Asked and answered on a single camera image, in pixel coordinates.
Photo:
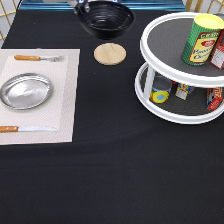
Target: white wall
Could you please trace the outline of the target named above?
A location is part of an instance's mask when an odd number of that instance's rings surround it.
[[[13,19],[15,17],[16,7],[19,3],[19,0],[1,0],[0,4],[0,48],[4,43],[10,26],[12,25]]]

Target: red label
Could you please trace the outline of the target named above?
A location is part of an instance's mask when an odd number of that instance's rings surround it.
[[[201,43],[201,45],[204,46],[204,47],[210,47],[210,46],[212,46],[214,43],[215,43],[214,40],[209,40],[209,41],[203,41],[203,42]]]

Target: spice can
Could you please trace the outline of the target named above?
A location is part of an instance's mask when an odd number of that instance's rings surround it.
[[[164,76],[155,76],[150,94],[150,100],[155,103],[164,103],[167,101],[172,82]]]
[[[181,55],[182,60],[189,65],[203,65],[223,28],[224,21],[218,16],[211,14],[195,16]]]

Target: white placemat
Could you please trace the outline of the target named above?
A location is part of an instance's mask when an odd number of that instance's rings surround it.
[[[14,55],[19,54],[41,57],[62,55],[64,59],[60,62],[17,61]],[[58,130],[56,132],[0,133],[0,144],[71,142],[79,50],[0,50],[0,58],[0,86],[16,75],[38,73],[47,76],[54,88],[51,97],[35,108],[15,110],[0,102],[0,126],[47,126]]]

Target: shelf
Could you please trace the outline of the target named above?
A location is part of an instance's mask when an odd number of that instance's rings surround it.
[[[162,104],[155,104],[144,98],[144,86],[147,75],[147,62],[139,69],[135,79],[135,91],[140,102],[155,115],[175,123],[181,124],[201,124],[211,121],[224,111],[224,103],[216,110],[210,111],[206,105],[206,88],[196,88],[187,100],[179,99],[175,96],[176,87],[169,98]]]
[[[152,21],[144,30],[140,48],[146,62],[161,75],[195,87],[224,87],[224,72],[210,60],[191,66],[181,59],[194,17],[198,13],[172,13]]]

